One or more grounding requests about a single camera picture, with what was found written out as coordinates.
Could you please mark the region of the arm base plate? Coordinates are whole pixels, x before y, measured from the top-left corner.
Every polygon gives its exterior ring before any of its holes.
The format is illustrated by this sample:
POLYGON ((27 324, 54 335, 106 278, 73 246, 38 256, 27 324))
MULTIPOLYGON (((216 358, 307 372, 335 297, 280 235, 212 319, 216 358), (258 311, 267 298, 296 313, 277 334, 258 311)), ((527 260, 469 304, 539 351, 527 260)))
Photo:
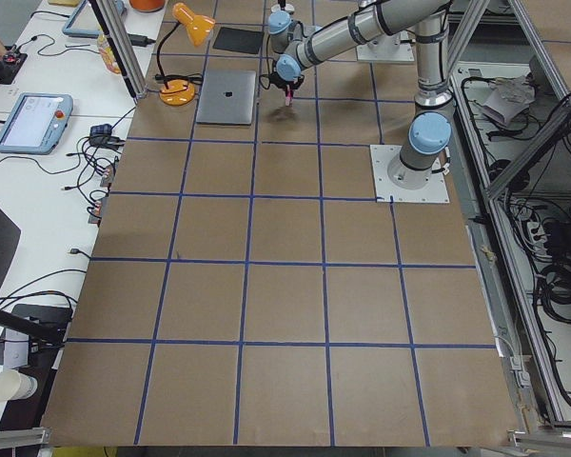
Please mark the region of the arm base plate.
POLYGON ((365 63, 412 65, 415 62, 413 42, 408 31, 391 36, 381 35, 356 48, 357 60, 365 63))
POLYGON ((446 168, 439 158, 431 169, 408 169, 400 145, 370 145, 375 200, 378 203, 449 204, 446 168))

